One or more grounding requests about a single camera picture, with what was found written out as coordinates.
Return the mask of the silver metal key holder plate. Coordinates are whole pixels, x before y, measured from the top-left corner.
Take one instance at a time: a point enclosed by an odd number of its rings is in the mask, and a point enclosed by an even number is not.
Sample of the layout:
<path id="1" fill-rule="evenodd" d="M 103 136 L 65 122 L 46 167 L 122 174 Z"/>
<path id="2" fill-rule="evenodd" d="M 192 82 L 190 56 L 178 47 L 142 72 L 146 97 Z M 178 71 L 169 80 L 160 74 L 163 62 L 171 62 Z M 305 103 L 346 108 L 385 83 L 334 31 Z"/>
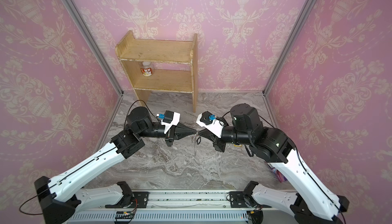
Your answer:
<path id="1" fill-rule="evenodd" d="M 192 136 L 192 143 L 193 143 L 193 145 L 194 145 L 194 156 L 196 156 L 197 155 L 197 144 L 196 144 L 196 138 L 197 138 L 197 134 L 195 134 L 195 135 L 193 135 Z"/>

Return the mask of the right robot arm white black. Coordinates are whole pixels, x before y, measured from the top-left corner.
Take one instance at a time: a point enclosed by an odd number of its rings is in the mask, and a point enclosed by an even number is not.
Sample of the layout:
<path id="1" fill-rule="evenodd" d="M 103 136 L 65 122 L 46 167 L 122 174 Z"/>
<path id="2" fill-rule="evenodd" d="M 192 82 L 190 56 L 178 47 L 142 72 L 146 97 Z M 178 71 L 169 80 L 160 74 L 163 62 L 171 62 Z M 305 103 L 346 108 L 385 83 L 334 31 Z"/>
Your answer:
<path id="1" fill-rule="evenodd" d="M 268 188 L 256 181 L 243 191 L 249 207 L 267 205 L 294 217 L 299 224 L 344 224 L 349 200 L 326 187 L 301 157 L 295 143 L 280 129 L 265 127 L 258 111 L 248 104 L 230 110 L 232 125 L 224 117 L 205 111 L 196 122 L 201 137 L 212 141 L 216 151 L 227 144 L 243 145 L 250 157 L 258 157 L 283 174 L 294 192 Z"/>

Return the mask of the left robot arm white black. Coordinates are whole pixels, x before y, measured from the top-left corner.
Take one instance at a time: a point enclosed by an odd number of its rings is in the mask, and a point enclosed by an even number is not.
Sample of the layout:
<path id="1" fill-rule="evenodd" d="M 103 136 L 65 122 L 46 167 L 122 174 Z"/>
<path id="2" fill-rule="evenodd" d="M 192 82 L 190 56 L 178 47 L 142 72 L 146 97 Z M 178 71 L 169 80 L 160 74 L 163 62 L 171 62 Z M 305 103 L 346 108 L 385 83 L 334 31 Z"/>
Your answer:
<path id="1" fill-rule="evenodd" d="M 137 199 L 124 181 L 96 189 L 84 186 L 144 147 L 143 138 L 163 138 L 172 146 L 197 132 L 180 122 L 179 113 L 165 111 L 156 118 L 154 122 L 146 107 L 134 108 L 126 117 L 125 128 L 96 153 L 57 176 L 37 179 L 34 185 L 45 223 L 63 224 L 77 212 L 93 208 L 137 207 Z"/>

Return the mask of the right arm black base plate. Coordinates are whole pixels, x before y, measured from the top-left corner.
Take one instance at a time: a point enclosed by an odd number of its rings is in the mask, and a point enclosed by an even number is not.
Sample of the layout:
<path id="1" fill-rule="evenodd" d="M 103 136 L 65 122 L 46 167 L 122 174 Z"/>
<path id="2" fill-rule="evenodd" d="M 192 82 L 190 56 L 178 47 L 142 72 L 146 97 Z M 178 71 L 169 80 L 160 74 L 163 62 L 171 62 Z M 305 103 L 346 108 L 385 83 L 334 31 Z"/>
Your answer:
<path id="1" fill-rule="evenodd" d="M 257 204 L 255 201 L 250 200 L 244 196 L 242 191 L 231 191 L 226 197 L 227 201 L 230 202 L 231 208 L 252 208 L 252 209 L 263 209 L 272 208 L 268 205 Z"/>

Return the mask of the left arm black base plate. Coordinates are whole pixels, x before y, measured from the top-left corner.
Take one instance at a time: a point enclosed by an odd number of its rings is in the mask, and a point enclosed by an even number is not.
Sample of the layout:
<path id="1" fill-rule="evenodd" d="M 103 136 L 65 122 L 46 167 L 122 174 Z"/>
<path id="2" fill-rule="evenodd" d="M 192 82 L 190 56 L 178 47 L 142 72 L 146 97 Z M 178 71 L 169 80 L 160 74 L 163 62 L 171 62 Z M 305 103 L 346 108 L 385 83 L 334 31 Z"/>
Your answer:
<path id="1" fill-rule="evenodd" d="M 150 193 L 148 191 L 137 191 L 133 192 L 132 194 L 126 194 L 119 200 L 118 203 L 113 205 L 105 205 L 105 208 L 145 209 L 149 200 L 149 194 Z"/>

